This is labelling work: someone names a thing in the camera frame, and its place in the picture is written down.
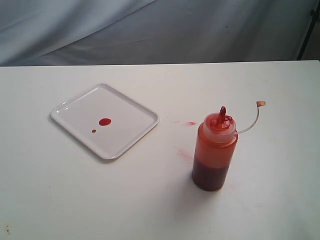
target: plastic bottle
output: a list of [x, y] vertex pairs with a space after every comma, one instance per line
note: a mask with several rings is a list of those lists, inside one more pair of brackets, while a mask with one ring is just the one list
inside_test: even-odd
[[264, 101], [257, 101], [257, 116], [247, 129], [237, 132], [236, 122], [226, 115], [223, 106], [219, 113], [208, 115], [199, 126], [195, 146], [192, 178], [194, 183], [206, 191], [216, 191], [224, 185], [228, 168], [234, 153], [238, 134], [251, 129], [258, 120], [259, 107]]

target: sauce drop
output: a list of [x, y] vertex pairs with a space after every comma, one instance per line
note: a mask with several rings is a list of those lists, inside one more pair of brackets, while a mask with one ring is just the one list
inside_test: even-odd
[[102, 119], [99, 121], [99, 124], [100, 124], [100, 126], [107, 126], [107, 125], [111, 124], [111, 119], [109, 119], [109, 118], [102, 118]]

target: bottle cap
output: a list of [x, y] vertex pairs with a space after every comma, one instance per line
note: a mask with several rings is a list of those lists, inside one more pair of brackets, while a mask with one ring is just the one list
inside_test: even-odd
[[226, 108], [208, 115], [203, 123], [203, 133], [207, 139], [215, 143], [228, 143], [236, 134], [236, 122], [226, 115]]

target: white table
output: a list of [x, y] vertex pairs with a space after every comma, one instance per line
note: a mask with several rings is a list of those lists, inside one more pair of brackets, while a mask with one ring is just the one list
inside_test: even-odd
[[[320, 239], [318, 61], [2, 67], [0, 76], [1, 240]], [[49, 117], [99, 82], [160, 116], [111, 162]], [[256, 101], [266, 106], [239, 136], [224, 187], [197, 188], [199, 124], [223, 105], [244, 129]]]

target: white plate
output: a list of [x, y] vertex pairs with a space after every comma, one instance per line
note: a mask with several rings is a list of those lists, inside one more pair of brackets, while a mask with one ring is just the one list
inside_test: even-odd
[[[157, 114], [104, 83], [61, 103], [51, 117], [103, 159], [118, 158], [159, 122]], [[111, 123], [101, 126], [101, 119]]]

